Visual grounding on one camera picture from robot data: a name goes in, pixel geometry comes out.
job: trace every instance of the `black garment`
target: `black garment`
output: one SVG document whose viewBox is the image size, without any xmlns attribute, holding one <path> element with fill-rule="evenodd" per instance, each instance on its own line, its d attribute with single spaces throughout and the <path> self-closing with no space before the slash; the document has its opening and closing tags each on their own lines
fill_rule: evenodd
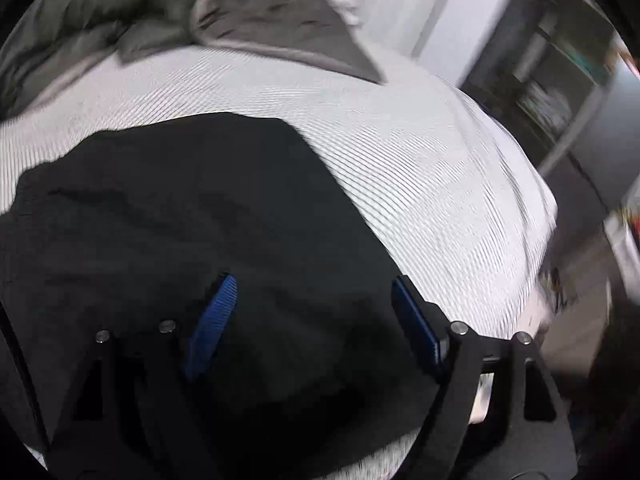
<svg viewBox="0 0 640 480">
<path fill-rule="evenodd" d="M 93 134 L 21 176 L 0 251 L 0 300 L 49 433 L 97 330 L 176 319 L 188 335 L 224 271 L 238 304 L 201 386 L 231 476 L 329 472 L 428 410 L 434 384 L 390 306 L 398 268 L 280 120 L 207 114 Z M 12 385 L 1 407 L 18 414 Z"/>
</svg>

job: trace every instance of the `black cloth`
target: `black cloth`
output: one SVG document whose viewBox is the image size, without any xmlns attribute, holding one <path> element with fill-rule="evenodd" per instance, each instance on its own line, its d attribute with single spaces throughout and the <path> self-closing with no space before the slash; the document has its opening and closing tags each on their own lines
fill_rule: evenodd
<svg viewBox="0 0 640 480">
<path fill-rule="evenodd" d="M 93 134 L 20 177 L 0 251 L 0 300 L 49 433 L 97 330 L 175 319 L 189 334 L 221 272 L 238 304 L 198 387 L 230 477 L 327 473 L 430 406 L 434 384 L 390 305 L 398 268 L 280 120 L 206 114 Z M 6 349 L 0 359 L 0 407 L 29 422 Z"/>
</svg>

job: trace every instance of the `metal screw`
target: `metal screw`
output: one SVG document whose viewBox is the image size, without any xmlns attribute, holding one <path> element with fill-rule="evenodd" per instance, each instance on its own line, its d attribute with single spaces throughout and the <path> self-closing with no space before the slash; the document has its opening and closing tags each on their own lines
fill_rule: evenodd
<svg viewBox="0 0 640 480">
<path fill-rule="evenodd" d="M 95 342 L 97 343 L 105 343 L 109 338 L 110 334 L 108 330 L 100 330 L 100 332 L 95 333 Z"/>
<path fill-rule="evenodd" d="M 454 321 L 451 323 L 451 331 L 454 334 L 465 335 L 469 332 L 469 326 L 464 321 Z"/>
<path fill-rule="evenodd" d="M 173 319 L 165 319 L 158 325 L 161 334 L 169 334 L 175 330 L 175 321 Z"/>
<path fill-rule="evenodd" d="M 516 337 L 518 338 L 518 341 L 520 341 L 523 345 L 528 345 L 529 343 L 531 343 L 531 341 L 533 341 L 533 339 L 531 339 L 531 336 L 526 332 L 518 332 L 516 334 Z"/>
</svg>

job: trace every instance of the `mattress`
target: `mattress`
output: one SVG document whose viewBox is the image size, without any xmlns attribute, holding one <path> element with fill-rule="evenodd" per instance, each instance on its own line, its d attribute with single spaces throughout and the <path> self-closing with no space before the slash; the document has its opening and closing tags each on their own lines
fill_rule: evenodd
<svg viewBox="0 0 640 480">
<path fill-rule="evenodd" d="M 470 98 L 358 40 L 387 84 L 197 46 L 128 66 L 108 57 L 52 102 L 0 124 L 0 212 L 25 169 L 97 130 L 205 112 L 281 118 L 322 158 L 426 300 L 478 333 L 510 336 L 555 227 L 552 193 L 513 137 Z M 389 478 L 414 438 L 332 476 Z"/>
</svg>

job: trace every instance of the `white striped fabric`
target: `white striped fabric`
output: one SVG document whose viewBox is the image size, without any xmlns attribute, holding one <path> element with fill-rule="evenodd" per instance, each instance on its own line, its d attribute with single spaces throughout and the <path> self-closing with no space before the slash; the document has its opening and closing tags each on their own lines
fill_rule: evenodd
<svg viewBox="0 0 640 480">
<path fill-rule="evenodd" d="M 282 118 L 425 299 L 479 333 L 508 336 L 555 225 L 553 196 L 513 138 L 464 94 L 408 59 L 373 44 L 367 51 L 388 84 L 195 46 L 126 67 L 112 56 L 50 104 L 0 124 L 0 211 L 25 169 L 96 130 L 204 112 Z M 414 436 L 332 478 L 388 478 Z"/>
</svg>

